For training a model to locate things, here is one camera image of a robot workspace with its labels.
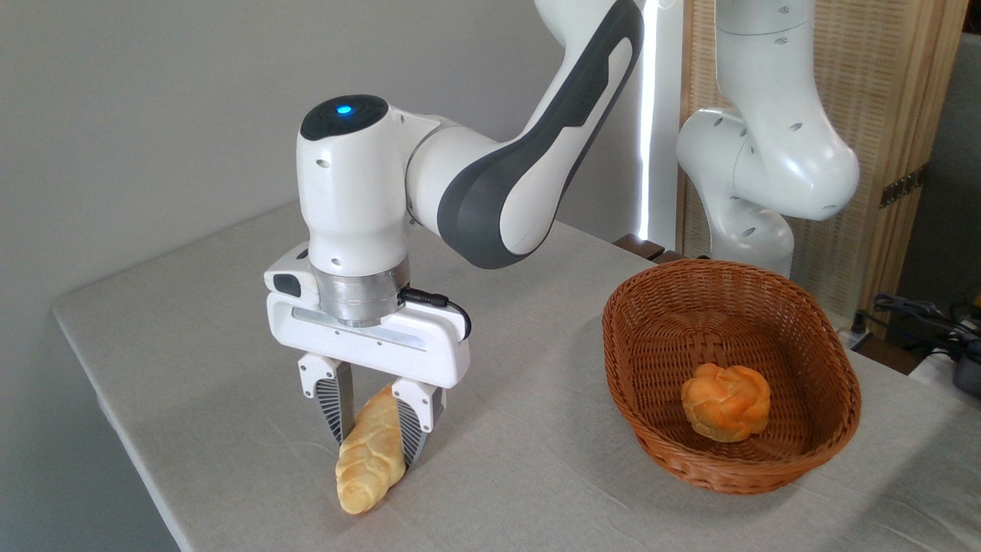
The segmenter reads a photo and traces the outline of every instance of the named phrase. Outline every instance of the metal hinge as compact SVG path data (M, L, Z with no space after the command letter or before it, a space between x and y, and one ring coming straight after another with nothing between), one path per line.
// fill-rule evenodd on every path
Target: metal hinge
M908 175L893 182L882 190L882 200L879 201L879 208L884 209L889 205L899 201L909 195L926 182L930 164L925 163L922 167L909 173Z

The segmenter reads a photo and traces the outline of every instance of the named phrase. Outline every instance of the braided bread roll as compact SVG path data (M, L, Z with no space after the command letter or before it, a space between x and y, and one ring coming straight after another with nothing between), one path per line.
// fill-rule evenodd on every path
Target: braided bread roll
M348 514L367 512L405 475L398 405L391 385L354 418L337 456L337 498Z
M681 388L682 406L692 428L720 443L762 433L770 414L770 386L752 368L713 363L695 370Z

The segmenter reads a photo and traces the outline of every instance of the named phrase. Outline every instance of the black cable bundle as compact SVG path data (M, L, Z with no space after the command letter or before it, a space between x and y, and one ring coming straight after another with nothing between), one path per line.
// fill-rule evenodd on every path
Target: black cable bundle
M926 301L911 301L906 298L879 294L875 296L873 310L875 312L893 312L902 318L896 324L891 324L881 320L865 310L855 312L855 322L869 320L888 330L896 332L904 338L914 342L913 347L927 347L932 351L927 355L937 353L945 354L954 361L961 357L968 357L973 362L981 362L981 348L978 343L981 334L978 330L955 321L952 317L944 315L934 304ZM933 328L935 331L931 335L922 335L913 330L902 328L898 325L908 319L919 322L921 327Z

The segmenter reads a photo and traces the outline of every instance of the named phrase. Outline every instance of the brown wicker basket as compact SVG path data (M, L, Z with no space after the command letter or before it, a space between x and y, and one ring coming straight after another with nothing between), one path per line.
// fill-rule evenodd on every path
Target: brown wicker basket
M772 272L678 260L620 285L603 312L606 378L641 446L699 487L758 494L835 456L858 426L858 381L806 291ZM771 388L766 429L738 443L695 433L681 386L704 362L743 364Z

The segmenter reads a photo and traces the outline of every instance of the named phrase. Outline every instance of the basket rim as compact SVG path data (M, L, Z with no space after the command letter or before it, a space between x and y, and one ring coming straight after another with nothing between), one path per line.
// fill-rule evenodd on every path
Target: basket rim
M706 465L709 463L716 464L718 467L729 467L729 468L773 468L782 467L799 469L801 473L809 469L816 468L832 457L834 457L838 452L844 449L845 445L851 441L852 436L857 430L857 422L860 418L861 411L861 394L858 385L857 377L854 374L852 365L845 354L845 350L841 345L841 342L837 338L837 333L831 326L831 322L828 320L827 315L824 310L817 304L817 301L804 290L801 286L795 284L788 278L785 278L779 274L764 270L762 268L747 265L734 261L720 260L720 259L681 259L672 261L670 263L665 263L662 265L655 265L648 269L645 269L634 276L630 277L626 281L620 284L610 295L609 300L603 309L602 316L602 327L604 336L604 345L609 347L609 335L612 330L611 328L611 316L616 308L618 301L625 296L624 290L633 286L638 280L643 280L651 277L651 274L655 271L658 274L663 273L663 271L685 271L691 272L693 269L704 270L709 264L714 264L715 266L724 266L728 269L735 269L738 271L755 272L757 275L774 282L777 285L785 287L788 291L794 293L796 298L801 301L802 304L807 306L807 314L813 316L812 321L818 322L823 330L823 333L828 338L831 348L835 353L834 365L839 368L846 377L848 381L847 389L847 399L848 405L847 412L844 413L841 420L839 420L832 435L824 442L818 444L814 449L807 451L799 455L791 455L787 458L775 459L775 460L747 460L739 458L731 458L727 456L722 456L710 452L701 451L687 445L684 445L674 439L669 438L662 431L649 425L645 420L640 418L627 404L627 399L622 389L619 381L619 377L615 373L615 366L610 365L610 360L615 360L615 356L609 356L606 367L606 379L607 385L610 388L610 394L613 398L621 415L627 419L630 423L632 429L637 434L638 437L645 440L648 446L652 446L656 443L658 452L665 453L668 456L675 457L689 457L690 462L698 463L700 465Z

